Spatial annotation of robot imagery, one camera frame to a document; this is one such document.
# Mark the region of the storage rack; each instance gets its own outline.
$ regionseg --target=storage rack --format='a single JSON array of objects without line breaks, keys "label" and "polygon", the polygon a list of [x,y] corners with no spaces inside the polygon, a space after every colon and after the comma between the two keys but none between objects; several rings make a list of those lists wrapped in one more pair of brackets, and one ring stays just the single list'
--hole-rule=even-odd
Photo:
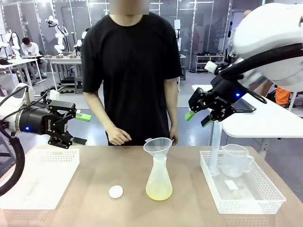
[{"label": "storage rack", "polygon": [[207,62],[198,62],[199,58],[206,58],[209,61],[211,61],[212,58],[221,58],[222,60],[219,61],[219,62],[215,62],[215,64],[223,64],[224,63],[224,57],[225,57],[224,55],[201,55],[201,56],[196,55],[196,72],[197,72],[197,67],[198,67],[199,64],[205,64],[205,65],[207,64]]}]

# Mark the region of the orange object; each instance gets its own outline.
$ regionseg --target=orange object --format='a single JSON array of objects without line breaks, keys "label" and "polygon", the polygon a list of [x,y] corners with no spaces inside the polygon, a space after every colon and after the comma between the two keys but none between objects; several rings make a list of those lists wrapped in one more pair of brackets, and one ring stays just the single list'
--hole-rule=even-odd
[{"label": "orange object", "polygon": [[277,87],[277,89],[276,89],[276,103],[278,105],[287,105],[290,94],[291,94],[290,91],[286,91],[281,87]]}]

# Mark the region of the wire basket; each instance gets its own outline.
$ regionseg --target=wire basket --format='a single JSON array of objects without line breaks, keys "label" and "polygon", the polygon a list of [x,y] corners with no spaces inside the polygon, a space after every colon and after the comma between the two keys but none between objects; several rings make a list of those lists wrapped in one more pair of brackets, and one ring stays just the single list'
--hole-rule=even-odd
[{"label": "wire basket", "polygon": [[[230,178],[220,171],[212,177],[208,169],[210,151],[200,151],[200,165],[220,214],[276,214],[286,198],[265,175],[256,162],[242,177]],[[223,161],[219,152],[218,168]]]},{"label": "wire basket", "polygon": [[79,162],[79,149],[33,150],[26,156],[24,171],[17,184],[0,197],[1,209],[55,209]]}]

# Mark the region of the yellow liquid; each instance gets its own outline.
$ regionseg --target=yellow liquid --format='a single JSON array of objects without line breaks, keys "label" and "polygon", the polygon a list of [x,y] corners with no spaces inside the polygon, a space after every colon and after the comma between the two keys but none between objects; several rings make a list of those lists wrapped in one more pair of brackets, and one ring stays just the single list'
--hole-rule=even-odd
[{"label": "yellow liquid", "polygon": [[172,194],[172,187],[165,183],[153,183],[146,186],[146,194],[153,200],[161,201],[168,199]]}]

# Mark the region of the funnel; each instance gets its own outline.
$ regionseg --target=funnel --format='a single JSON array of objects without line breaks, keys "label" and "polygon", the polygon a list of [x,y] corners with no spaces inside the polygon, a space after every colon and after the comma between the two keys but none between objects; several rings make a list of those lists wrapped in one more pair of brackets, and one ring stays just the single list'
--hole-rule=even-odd
[{"label": "funnel", "polygon": [[143,149],[153,157],[166,157],[172,141],[168,138],[161,137],[156,139],[147,139]]}]

